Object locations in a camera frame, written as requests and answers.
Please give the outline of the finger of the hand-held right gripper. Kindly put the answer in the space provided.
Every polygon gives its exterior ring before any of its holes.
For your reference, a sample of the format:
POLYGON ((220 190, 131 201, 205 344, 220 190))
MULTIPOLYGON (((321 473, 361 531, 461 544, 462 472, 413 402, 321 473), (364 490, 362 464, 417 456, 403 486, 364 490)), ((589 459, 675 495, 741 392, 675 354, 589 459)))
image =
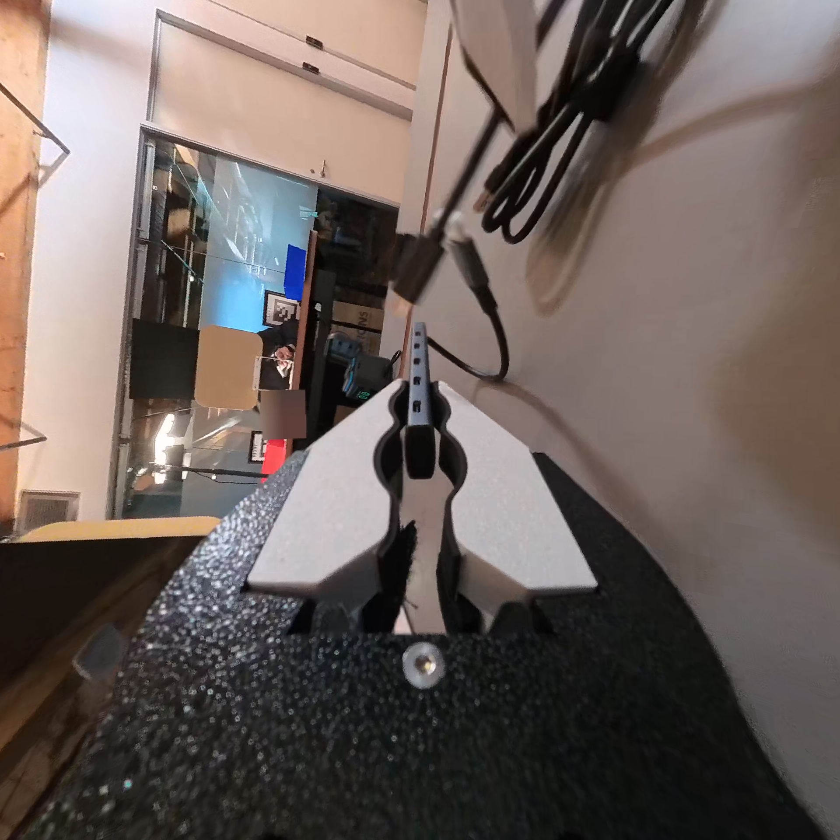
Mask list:
POLYGON ((532 1, 453 1, 468 73, 512 130, 537 122, 537 26, 532 1))

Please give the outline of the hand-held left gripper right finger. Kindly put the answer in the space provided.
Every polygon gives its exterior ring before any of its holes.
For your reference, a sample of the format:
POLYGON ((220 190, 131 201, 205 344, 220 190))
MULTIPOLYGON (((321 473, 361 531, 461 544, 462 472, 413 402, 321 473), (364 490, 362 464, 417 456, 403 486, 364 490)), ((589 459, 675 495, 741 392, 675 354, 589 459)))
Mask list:
POLYGON ((539 602, 597 589, 534 454, 444 382, 434 383, 438 464, 451 484, 436 582, 447 632, 542 630, 539 602))

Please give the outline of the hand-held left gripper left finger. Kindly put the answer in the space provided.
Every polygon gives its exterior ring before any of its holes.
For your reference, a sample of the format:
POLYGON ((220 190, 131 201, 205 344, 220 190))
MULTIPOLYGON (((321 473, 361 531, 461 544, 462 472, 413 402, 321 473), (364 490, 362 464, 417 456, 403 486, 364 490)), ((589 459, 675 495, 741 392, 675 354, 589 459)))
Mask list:
POLYGON ((403 607, 401 534, 408 385, 396 380, 304 453, 247 586, 339 606, 363 631, 391 631, 403 607))

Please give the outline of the grey usb hub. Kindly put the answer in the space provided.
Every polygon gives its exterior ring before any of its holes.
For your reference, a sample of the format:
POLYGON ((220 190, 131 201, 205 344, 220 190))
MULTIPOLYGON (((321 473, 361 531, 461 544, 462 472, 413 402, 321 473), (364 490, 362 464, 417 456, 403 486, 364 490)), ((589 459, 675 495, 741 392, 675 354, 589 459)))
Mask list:
POLYGON ((409 385, 403 439, 406 472, 412 480, 428 480, 436 468, 436 430, 424 322, 415 322, 411 328, 406 380, 409 385))

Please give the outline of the black charger with display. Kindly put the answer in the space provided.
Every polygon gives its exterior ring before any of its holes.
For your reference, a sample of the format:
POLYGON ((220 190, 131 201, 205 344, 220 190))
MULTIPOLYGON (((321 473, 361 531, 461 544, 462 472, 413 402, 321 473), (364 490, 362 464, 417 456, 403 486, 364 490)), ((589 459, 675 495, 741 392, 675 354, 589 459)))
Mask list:
POLYGON ((357 403, 368 401, 393 382, 393 365, 392 359, 359 353, 348 364, 342 394, 357 403))

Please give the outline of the white door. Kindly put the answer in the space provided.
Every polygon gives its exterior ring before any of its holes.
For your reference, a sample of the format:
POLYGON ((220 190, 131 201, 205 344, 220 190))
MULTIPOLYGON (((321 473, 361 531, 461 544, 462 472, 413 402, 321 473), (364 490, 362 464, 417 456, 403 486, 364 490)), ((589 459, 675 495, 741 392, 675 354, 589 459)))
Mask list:
POLYGON ((203 2, 189 10, 183 2, 157 2, 150 53, 150 76, 145 118, 155 122, 164 74, 164 34, 174 32, 197 39, 232 56, 330 91, 366 108, 405 123, 414 119, 417 85, 354 57, 313 35, 265 23, 226 3, 203 2))

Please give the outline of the wall vent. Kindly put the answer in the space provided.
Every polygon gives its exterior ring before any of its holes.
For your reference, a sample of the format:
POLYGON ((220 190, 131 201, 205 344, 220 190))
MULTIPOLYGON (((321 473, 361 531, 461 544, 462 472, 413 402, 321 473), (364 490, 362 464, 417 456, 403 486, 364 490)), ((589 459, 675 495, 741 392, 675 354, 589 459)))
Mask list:
POLYGON ((21 537, 45 526, 78 520, 81 494, 63 490, 22 490, 15 534, 21 537))

